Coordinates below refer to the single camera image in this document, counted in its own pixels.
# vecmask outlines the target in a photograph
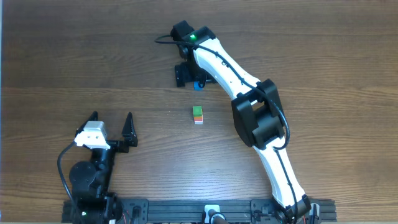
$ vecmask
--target wood grain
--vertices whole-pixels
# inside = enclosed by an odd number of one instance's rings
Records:
[[[2,221],[59,222],[55,161],[93,110],[111,138],[133,113],[139,146],[117,156],[111,183],[123,197],[271,197],[227,94],[176,88],[177,48],[153,43],[183,19],[277,84],[307,195],[336,200],[339,221],[396,221],[397,12],[396,1],[4,0]],[[73,148],[64,173],[89,156]]]

